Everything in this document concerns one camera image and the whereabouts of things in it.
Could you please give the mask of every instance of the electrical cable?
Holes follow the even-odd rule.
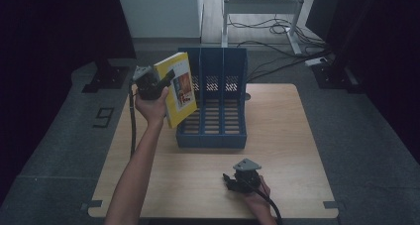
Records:
[[[130,79],[129,83],[129,100],[130,100],[130,116],[132,123],[132,145],[130,150],[130,157],[133,155],[134,150],[136,149],[136,116],[134,111],[134,94],[133,94],[133,79]]]

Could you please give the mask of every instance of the black curtain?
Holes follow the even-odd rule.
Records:
[[[135,58],[119,0],[0,0],[0,199],[96,58]]]

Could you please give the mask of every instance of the book cover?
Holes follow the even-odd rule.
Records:
[[[154,65],[160,79],[173,70],[175,77],[170,81],[166,97],[166,118],[169,128],[175,128],[182,120],[197,109],[192,86],[188,53],[177,53]]]

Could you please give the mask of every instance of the hand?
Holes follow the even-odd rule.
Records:
[[[262,175],[260,175],[260,179],[262,184],[260,185],[259,190],[265,195],[269,196],[270,189],[265,184]],[[274,218],[271,216],[269,203],[265,201],[265,199],[263,199],[255,192],[243,194],[243,197],[245,203],[250,208],[251,212],[253,212],[253,214],[257,217],[257,219],[259,219],[261,224],[276,224]]]
[[[136,109],[145,117],[148,124],[162,122],[166,114],[166,107],[164,100],[169,93],[169,89],[165,87],[157,100],[143,100],[139,92],[136,94]]]

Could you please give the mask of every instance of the black cable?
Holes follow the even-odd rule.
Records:
[[[296,61],[296,62],[292,62],[292,63],[286,64],[286,65],[280,66],[280,67],[275,68],[275,69],[273,69],[273,70],[268,70],[268,71],[266,71],[266,72],[263,72],[263,71],[257,71],[257,72],[255,72],[255,71],[253,71],[253,74],[255,74],[255,73],[260,73],[260,72],[261,72],[261,74],[256,75],[256,76],[251,76],[251,75],[249,75],[249,76],[248,76],[248,78],[247,78],[247,83],[249,83],[249,82],[251,82],[251,81],[253,81],[253,80],[257,79],[257,78],[260,78],[260,77],[263,77],[263,76],[265,76],[265,75],[268,75],[268,74],[274,73],[274,72],[276,72],[276,71],[279,71],[279,70],[281,70],[281,69],[283,69],[283,68],[290,67],[290,66],[293,66],[293,65],[296,65],[296,64],[302,63],[302,62],[307,61],[307,60],[309,60],[309,59],[311,59],[311,58],[315,58],[315,57],[320,57],[320,56],[328,55],[328,54],[330,54],[330,53],[331,53],[331,51],[329,51],[329,50],[325,50],[325,51],[322,51],[322,52],[320,52],[320,53],[313,54],[313,55],[311,55],[311,56],[307,56],[307,57],[305,57],[305,58],[303,58],[303,59],[301,59],[301,60],[298,60],[298,61]]]
[[[134,150],[136,149],[136,116],[134,111],[134,95],[133,95],[133,79],[130,79],[129,83],[129,100],[130,100],[130,116],[132,123],[132,145],[130,150],[130,157],[133,155]]]

